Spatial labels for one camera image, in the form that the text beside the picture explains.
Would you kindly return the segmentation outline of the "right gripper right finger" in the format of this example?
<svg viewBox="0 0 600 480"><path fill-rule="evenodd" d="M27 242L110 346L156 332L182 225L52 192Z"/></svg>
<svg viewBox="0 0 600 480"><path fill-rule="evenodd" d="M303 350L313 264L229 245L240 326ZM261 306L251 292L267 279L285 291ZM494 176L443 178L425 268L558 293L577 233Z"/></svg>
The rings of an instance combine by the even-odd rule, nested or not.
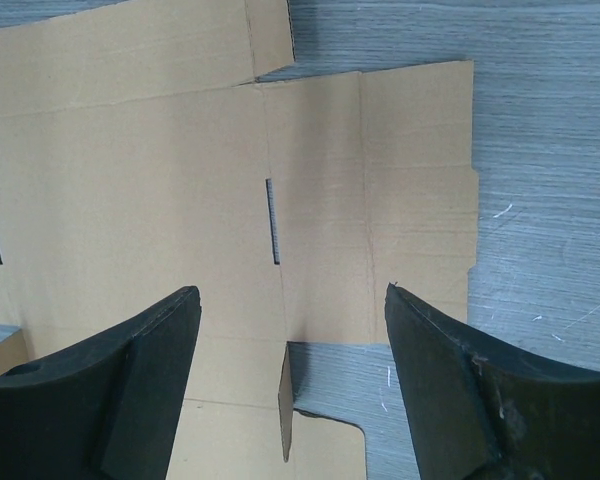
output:
<svg viewBox="0 0 600 480"><path fill-rule="evenodd" d="M384 315L424 479L600 479L600 371L555 361L389 285Z"/></svg>

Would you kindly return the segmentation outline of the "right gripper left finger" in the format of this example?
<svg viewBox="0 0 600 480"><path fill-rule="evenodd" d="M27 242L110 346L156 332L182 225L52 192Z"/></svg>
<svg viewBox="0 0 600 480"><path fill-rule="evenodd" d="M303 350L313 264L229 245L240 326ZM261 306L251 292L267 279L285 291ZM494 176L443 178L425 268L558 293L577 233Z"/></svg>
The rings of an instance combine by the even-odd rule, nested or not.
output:
<svg viewBox="0 0 600 480"><path fill-rule="evenodd" d="M183 287L0 375L0 479L163 479L201 320Z"/></svg>

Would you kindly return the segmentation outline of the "brown cardboard box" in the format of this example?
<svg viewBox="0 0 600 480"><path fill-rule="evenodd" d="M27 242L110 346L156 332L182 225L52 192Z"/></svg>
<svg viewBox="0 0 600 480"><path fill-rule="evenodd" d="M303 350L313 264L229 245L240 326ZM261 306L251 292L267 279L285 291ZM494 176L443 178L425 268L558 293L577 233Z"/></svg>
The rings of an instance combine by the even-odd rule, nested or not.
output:
<svg viewBox="0 0 600 480"><path fill-rule="evenodd" d="M467 309L474 64L267 82L284 1L124 1L0 29L0 320L58 348L199 289L173 479L362 479L288 417L290 341L387 342L384 288Z"/></svg>

